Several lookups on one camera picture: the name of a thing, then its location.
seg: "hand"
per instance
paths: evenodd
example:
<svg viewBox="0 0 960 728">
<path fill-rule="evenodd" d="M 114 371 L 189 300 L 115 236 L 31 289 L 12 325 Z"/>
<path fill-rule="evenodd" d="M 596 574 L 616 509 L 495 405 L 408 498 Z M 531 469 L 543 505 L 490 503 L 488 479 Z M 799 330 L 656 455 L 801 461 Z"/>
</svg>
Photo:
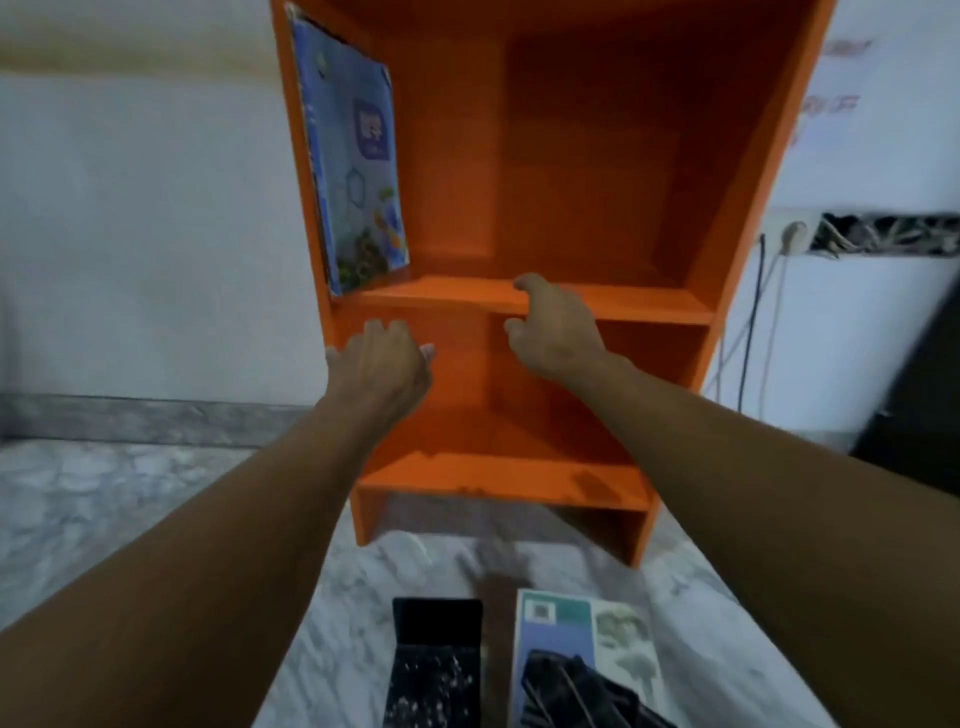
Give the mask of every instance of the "hand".
<svg viewBox="0 0 960 728">
<path fill-rule="evenodd" d="M 378 320 L 364 324 L 342 352 L 326 348 L 329 376 L 325 399 L 343 403 L 348 411 L 372 415 L 377 424 L 393 427 L 417 409 L 433 377 L 433 344 L 417 346 L 402 321 L 386 328 Z"/>
<path fill-rule="evenodd" d="M 569 387 L 586 363 L 606 352 L 584 300 L 536 273 L 514 281 L 530 296 L 527 320 L 507 319 L 510 348 L 530 371 Z"/>
</svg>

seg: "right hand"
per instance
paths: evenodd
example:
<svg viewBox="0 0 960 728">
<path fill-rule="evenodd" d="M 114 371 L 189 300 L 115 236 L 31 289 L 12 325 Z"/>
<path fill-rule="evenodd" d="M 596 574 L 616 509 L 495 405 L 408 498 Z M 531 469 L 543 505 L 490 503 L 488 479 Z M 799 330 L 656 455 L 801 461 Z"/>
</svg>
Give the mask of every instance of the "right hand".
<svg viewBox="0 0 960 728">
<path fill-rule="evenodd" d="M 514 281 L 530 296 L 527 320 L 507 319 L 510 348 L 531 372 L 570 386 L 585 365 L 606 353 L 600 329 L 584 300 L 536 273 Z"/>
</svg>

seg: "electrical outlet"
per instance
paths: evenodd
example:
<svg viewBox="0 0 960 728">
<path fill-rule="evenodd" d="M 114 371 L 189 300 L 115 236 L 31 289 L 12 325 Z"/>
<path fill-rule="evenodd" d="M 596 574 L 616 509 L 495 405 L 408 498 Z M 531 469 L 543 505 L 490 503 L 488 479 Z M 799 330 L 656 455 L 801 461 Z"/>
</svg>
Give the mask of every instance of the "electrical outlet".
<svg viewBox="0 0 960 728">
<path fill-rule="evenodd" d="M 770 208 L 763 215 L 760 231 L 767 236 L 768 250 L 784 255 L 802 255 L 810 249 L 820 225 L 821 211 L 809 208 Z"/>
</svg>

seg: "forearm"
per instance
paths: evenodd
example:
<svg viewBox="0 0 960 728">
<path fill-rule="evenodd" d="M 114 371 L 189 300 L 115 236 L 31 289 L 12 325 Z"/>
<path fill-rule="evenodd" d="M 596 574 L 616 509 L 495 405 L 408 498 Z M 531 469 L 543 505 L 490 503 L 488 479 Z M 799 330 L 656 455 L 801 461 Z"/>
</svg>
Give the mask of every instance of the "forearm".
<svg viewBox="0 0 960 728">
<path fill-rule="evenodd" d="M 960 501 L 741 417 L 622 357 L 597 357 L 568 386 L 841 722 L 957 718 L 947 676 L 960 674 L 951 608 L 960 579 L 950 562 Z"/>
<path fill-rule="evenodd" d="M 322 400 L 0 634 L 0 724 L 249 724 L 382 434 L 359 409 Z"/>
</svg>

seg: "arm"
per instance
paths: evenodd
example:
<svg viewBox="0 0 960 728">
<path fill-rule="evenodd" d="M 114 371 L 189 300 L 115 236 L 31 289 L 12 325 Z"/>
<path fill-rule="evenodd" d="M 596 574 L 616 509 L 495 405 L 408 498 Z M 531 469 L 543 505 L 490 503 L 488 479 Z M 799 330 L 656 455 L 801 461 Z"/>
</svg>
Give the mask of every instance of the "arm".
<svg viewBox="0 0 960 728">
<path fill-rule="evenodd" d="M 250 725 L 432 347 L 367 322 L 303 421 L 0 633 L 0 725 Z"/>
<path fill-rule="evenodd" d="M 575 294 L 516 285 L 516 355 L 619 439 L 841 725 L 960 724 L 960 499 L 646 375 Z"/>
</svg>

